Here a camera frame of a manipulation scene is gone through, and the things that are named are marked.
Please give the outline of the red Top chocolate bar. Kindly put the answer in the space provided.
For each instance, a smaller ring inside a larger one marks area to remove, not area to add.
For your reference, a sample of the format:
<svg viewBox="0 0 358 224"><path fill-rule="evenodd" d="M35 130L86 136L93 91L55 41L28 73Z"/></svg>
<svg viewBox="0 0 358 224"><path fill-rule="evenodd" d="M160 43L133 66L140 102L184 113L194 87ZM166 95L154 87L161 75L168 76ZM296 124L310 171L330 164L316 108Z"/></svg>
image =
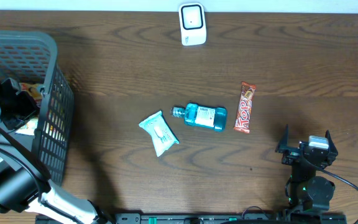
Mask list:
<svg viewBox="0 0 358 224"><path fill-rule="evenodd" d="M247 82L241 83L241 96L236 114L234 130L242 133L250 133L250 115L252 111L252 100L256 86Z"/></svg>

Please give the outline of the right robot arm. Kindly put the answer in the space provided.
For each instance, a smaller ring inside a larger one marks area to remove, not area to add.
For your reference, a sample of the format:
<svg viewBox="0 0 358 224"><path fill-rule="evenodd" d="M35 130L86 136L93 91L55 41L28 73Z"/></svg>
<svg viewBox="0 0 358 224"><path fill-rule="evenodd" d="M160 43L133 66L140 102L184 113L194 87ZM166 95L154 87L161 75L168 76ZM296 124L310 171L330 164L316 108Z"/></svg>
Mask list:
<svg viewBox="0 0 358 224"><path fill-rule="evenodd" d="M334 195L335 184L317 176L336 160L338 151L327 131L325 137L310 136L301 141L298 147L288 145L288 126L275 149L282 155L282 164L291 166L291 176L285 186L289 209L292 213L322 213L329 210Z"/></svg>

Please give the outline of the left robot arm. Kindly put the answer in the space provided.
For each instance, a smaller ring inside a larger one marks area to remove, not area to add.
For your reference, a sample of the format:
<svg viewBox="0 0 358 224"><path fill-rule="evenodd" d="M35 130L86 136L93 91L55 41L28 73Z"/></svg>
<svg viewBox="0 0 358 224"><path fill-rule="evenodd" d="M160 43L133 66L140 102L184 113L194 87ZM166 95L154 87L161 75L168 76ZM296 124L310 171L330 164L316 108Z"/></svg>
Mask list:
<svg viewBox="0 0 358 224"><path fill-rule="evenodd" d="M60 223L114 223L94 203L56 185L42 161L11 136L39 111L26 91L10 80L0 82L0 213L39 213Z"/></svg>

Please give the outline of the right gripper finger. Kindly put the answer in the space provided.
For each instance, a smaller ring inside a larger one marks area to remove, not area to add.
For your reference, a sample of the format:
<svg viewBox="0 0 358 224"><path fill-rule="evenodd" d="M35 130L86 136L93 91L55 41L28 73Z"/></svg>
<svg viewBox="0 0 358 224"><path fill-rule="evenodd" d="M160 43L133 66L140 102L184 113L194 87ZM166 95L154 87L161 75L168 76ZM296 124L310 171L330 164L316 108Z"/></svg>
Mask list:
<svg viewBox="0 0 358 224"><path fill-rule="evenodd" d="M338 156L338 151L333 143L329 130L326 131L326 139L328 140L329 145L329 154L327 155L326 161L328 165L331 165L336 160L336 157Z"/></svg>
<svg viewBox="0 0 358 224"><path fill-rule="evenodd" d="M288 138L289 138L289 130L288 124L285 126L284 134L278 142L278 145L275 149L277 153L288 153L290 151L290 147L288 146Z"/></svg>

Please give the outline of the yellow snack bag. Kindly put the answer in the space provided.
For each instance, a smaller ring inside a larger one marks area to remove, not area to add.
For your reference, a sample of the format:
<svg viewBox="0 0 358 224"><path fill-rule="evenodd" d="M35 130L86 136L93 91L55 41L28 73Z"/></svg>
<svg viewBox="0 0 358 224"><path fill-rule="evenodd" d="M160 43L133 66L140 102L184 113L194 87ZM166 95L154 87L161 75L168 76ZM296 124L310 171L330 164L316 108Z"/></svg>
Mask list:
<svg viewBox="0 0 358 224"><path fill-rule="evenodd" d="M35 101L38 108L41 108L43 96L40 92L40 84L29 84L29 83L20 83L21 90L26 91ZM37 128L39 120L39 115L31 117L26 124L21 126L15 134L25 135L25 136L35 136L34 131Z"/></svg>

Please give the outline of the blue mouthwash bottle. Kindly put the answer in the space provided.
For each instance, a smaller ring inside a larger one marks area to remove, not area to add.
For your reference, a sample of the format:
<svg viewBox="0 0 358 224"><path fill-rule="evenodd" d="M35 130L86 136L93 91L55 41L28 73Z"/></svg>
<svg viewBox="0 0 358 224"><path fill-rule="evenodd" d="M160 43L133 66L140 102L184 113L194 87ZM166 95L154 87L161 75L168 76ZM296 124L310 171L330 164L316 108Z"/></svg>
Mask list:
<svg viewBox="0 0 358 224"><path fill-rule="evenodd" d="M212 129L223 132L226 128L227 110L222 107L201 106L196 103L188 103L187 106L174 106L171 115L182 118L187 126Z"/></svg>

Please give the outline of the teal wet wipes pack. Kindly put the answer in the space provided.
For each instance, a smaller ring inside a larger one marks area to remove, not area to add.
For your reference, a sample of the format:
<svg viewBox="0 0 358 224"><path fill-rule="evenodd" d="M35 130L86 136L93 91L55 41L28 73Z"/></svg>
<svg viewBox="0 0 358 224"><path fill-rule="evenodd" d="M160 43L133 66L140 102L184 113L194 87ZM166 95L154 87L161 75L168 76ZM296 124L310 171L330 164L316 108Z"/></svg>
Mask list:
<svg viewBox="0 0 358 224"><path fill-rule="evenodd" d="M150 135L157 157L160 157L174 144L180 143L164 120L162 111L158 111L141 121L139 127Z"/></svg>

